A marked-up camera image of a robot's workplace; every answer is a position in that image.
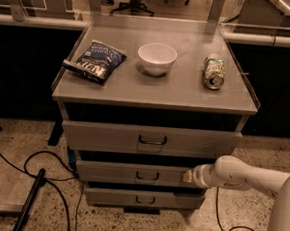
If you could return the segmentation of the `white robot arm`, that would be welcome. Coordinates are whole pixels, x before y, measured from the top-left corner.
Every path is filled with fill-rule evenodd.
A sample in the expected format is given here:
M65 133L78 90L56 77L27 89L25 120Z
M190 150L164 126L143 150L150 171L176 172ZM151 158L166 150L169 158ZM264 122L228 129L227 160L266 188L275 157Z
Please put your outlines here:
M206 189L256 189L275 200L267 231L290 231L290 173L258 168L226 155L187 170L182 181Z

